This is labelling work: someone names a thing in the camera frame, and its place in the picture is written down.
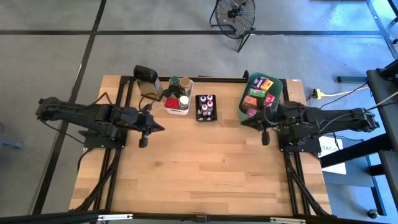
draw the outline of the electric fan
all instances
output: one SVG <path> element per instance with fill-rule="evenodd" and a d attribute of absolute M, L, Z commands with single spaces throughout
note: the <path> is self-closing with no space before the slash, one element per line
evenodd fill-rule
<path fill-rule="evenodd" d="M 214 13 L 217 25 L 211 23 Z M 255 18 L 256 3 L 254 0 L 217 0 L 209 23 L 211 27 L 218 26 L 222 33 L 229 38 L 242 39 L 238 47 L 239 52 L 255 29 L 253 26 Z"/>

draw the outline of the green bin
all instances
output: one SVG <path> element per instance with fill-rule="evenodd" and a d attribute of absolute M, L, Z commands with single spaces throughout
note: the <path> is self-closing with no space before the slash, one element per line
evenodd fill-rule
<path fill-rule="evenodd" d="M 244 89 L 243 96 L 242 96 L 241 101 L 239 102 L 239 105 L 238 105 L 238 118 L 239 118 L 240 121 L 244 121 L 244 120 L 250 118 L 249 115 L 243 113 L 243 111 L 242 111 L 242 103 L 243 103 L 244 97 L 248 95 L 248 91 L 250 89 L 251 84 L 255 81 L 255 79 L 257 77 L 268 78 L 269 80 L 274 82 L 274 84 L 272 84 L 272 86 L 267 91 L 267 93 L 275 96 L 275 100 L 274 101 L 278 102 L 279 98 L 280 98 L 280 95 L 282 94 L 283 84 L 278 78 L 270 77 L 268 75 L 264 75 L 264 74 L 261 74 L 259 72 L 253 73 L 249 77 L 248 84 L 246 85 L 246 88 Z M 277 107 L 278 107 L 278 104 L 274 103 L 273 105 L 271 105 L 271 111 L 275 112 Z"/>

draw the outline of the gray floor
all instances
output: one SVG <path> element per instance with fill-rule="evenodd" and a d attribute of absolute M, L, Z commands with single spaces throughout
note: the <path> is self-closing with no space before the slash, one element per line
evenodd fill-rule
<path fill-rule="evenodd" d="M 210 30 L 208 18 L 214 2 L 108 1 L 99 29 Z M 394 34 L 395 27 L 388 27 L 394 15 L 386 9 L 387 1 L 372 0 L 372 3 L 384 25 Z M 91 30 L 99 5 L 99 0 L 0 0 L 0 29 Z M 256 27 L 257 30 L 378 30 L 363 1 L 257 0 Z M 3 105 L 0 122 L 6 128 L 2 135 L 25 144 L 23 149 L 0 149 L 0 217 L 29 213 L 56 135 L 36 120 L 37 101 L 48 96 L 68 98 L 87 40 L 86 35 L 0 35 Z M 153 68 L 163 76 L 241 77 L 243 71 L 249 70 L 277 78 L 296 78 L 303 81 L 308 95 L 313 88 L 325 93 L 352 90 L 357 85 L 337 84 L 335 77 L 361 76 L 366 70 L 384 67 L 393 60 L 380 37 L 252 36 L 237 54 L 234 49 L 238 44 L 237 40 L 223 35 L 97 36 L 77 102 L 90 103 L 97 97 L 103 75 L 132 75 L 137 64 Z M 313 100 L 311 104 L 320 106 L 330 100 Z M 373 104 L 369 90 L 362 90 L 328 109 L 367 108 Z M 68 132 L 77 135 L 79 129 L 70 126 Z M 383 132 L 380 128 L 373 133 L 342 134 L 368 139 Z M 44 212 L 68 209 L 80 154 L 81 145 L 66 138 Z M 383 199 L 393 205 L 385 178 L 378 179 Z M 369 189 L 328 185 L 327 190 L 335 215 L 370 220 L 364 213 L 374 208 Z M 394 208 L 387 212 L 388 217 L 376 221 L 398 219 Z"/>

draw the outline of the wooden tabletop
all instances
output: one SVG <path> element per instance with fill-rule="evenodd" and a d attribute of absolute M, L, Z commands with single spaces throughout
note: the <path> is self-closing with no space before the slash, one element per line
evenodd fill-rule
<path fill-rule="evenodd" d="M 99 95 L 108 92 L 115 101 L 119 80 L 120 76 L 104 76 Z M 261 133 L 239 123 L 237 108 L 245 86 L 195 82 L 194 96 L 217 97 L 218 120 L 210 123 L 195 120 L 194 100 L 186 116 L 168 114 L 161 103 L 154 103 L 150 113 L 165 131 L 151 134 L 143 149 L 138 147 L 141 134 L 129 131 L 111 211 L 291 216 L 284 158 L 275 132 L 270 132 L 271 143 L 262 146 Z M 287 89 L 291 101 L 305 103 L 300 80 L 287 80 Z M 130 106 L 137 108 L 140 99 L 135 83 Z M 93 190 L 103 156 L 104 149 L 95 149 L 83 158 L 70 208 L 79 206 Z M 318 159 L 306 153 L 301 158 L 306 186 L 323 209 L 331 212 Z M 303 212 L 299 192 L 296 186 L 299 211 Z"/>

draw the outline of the fan grille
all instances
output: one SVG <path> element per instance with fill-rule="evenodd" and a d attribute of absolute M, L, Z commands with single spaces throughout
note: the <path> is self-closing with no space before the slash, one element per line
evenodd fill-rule
<path fill-rule="evenodd" d="M 253 28 L 255 11 L 254 0 L 219 0 L 216 7 L 218 27 L 227 37 L 242 39 Z"/>

